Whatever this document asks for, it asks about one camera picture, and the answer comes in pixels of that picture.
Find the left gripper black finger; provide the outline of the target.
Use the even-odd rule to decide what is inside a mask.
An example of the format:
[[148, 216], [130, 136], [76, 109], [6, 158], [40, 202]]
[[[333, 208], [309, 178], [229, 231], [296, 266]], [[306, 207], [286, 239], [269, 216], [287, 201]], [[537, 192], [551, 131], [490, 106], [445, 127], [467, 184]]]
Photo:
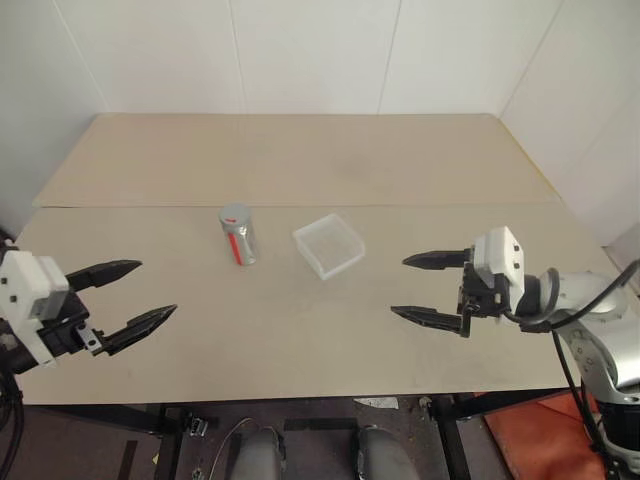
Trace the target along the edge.
[[117, 332], [101, 339], [101, 351], [113, 356], [145, 339], [158, 329], [178, 308], [168, 305], [143, 313], [126, 323]]
[[69, 273], [66, 275], [66, 279], [70, 288], [79, 292], [88, 288], [100, 288], [115, 282], [141, 265], [142, 262], [139, 260], [113, 260]]

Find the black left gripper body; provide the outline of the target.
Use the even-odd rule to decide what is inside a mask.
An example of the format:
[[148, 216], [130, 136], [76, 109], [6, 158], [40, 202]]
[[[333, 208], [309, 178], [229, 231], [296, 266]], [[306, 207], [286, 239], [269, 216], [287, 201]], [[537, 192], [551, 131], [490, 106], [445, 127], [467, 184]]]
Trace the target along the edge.
[[89, 311], [80, 297], [69, 293], [58, 314], [43, 321], [38, 335], [54, 358], [87, 350], [92, 355], [104, 351], [103, 333], [89, 324]]

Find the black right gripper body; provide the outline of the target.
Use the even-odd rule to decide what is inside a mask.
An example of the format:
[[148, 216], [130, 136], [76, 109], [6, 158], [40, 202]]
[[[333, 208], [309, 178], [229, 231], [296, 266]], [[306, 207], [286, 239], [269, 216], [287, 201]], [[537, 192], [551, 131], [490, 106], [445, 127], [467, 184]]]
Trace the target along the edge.
[[457, 313], [464, 318], [500, 317], [506, 311], [506, 276], [490, 274], [487, 285], [471, 262], [463, 267]]

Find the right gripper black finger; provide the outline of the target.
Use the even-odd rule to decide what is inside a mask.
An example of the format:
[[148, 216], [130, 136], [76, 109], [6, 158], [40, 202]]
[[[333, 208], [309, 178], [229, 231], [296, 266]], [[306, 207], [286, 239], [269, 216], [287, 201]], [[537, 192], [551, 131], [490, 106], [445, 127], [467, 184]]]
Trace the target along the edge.
[[445, 270], [463, 268], [472, 258], [473, 249], [432, 250], [411, 255], [402, 260], [402, 264], [423, 270]]
[[444, 314], [436, 309], [420, 306], [391, 306], [390, 310], [425, 328], [455, 333], [463, 338], [470, 336], [471, 320], [468, 316]]

